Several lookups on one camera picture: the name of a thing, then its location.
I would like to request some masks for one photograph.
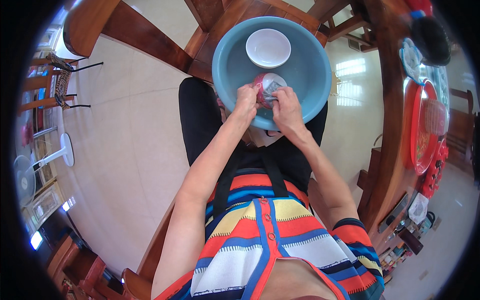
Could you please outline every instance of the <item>electric fan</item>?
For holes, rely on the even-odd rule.
[[[60,147],[61,149],[59,151],[35,162],[33,165],[30,163],[30,160],[23,155],[18,156],[13,162],[17,197],[21,206],[29,206],[33,201],[36,190],[35,172],[38,169],[60,156],[63,156],[63,160],[67,166],[73,166],[72,143],[70,142],[68,134],[63,133],[60,136]]]

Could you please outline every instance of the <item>tiled floor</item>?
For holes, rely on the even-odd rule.
[[[197,27],[183,1],[126,2],[182,48]],[[358,173],[368,168],[383,127],[378,52],[355,52],[344,38],[326,51],[338,83],[322,149],[358,202]],[[59,161],[56,168],[64,197],[76,200],[69,213],[77,228],[118,275],[136,270],[188,170],[177,96],[186,75],[103,37],[80,65],[99,61],[104,65],[72,76],[69,93],[92,107],[58,111],[58,134],[70,135],[75,165]]]

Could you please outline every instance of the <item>blue plastic basin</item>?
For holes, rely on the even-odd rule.
[[[262,28],[278,30],[290,41],[290,58],[278,68],[257,67],[247,56],[247,38]],[[212,76],[218,96],[230,111],[235,107],[237,89],[262,72],[277,73],[293,88],[302,106],[303,122],[313,119],[324,107],[332,84],[330,62],[320,42],[297,23],[277,17],[253,18],[234,26],[220,40],[213,55]],[[271,110],[261,108],[252,125],[278,130],[272,118]]]

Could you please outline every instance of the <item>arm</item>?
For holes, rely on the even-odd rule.
[[[348,185],[303,124],[297,95],[290,87],[281,87],[273,95],[278,98],[278,101],[274,101],[274,121],[281,132],[302,151],[312,167],[318,191],[328,209],[329,223],[334,226],[343,218],[358,219],[357,207]]]
[[[257,87],[238,89],[232,114],[190,167],[175,207],[152,285],[152,298],[195,268],[205,245],[205,208],[218,177],[257,112]]]

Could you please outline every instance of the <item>hand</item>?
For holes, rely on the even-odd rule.
[[[239,118],[245,120],[250,124],[255,115],[257,109],[260,108],[260,104],[257,103],[257,94],[259,86],[253,84],[246,84],[237,90],[237,103],[233,109],[232,114],[237,115]]]
[[[278,101],[273,101],[273,121],[280,131],[298,146],[301,137],[308,132],[301,114],[300,102],[291,87],[282,86],[272,93]]]

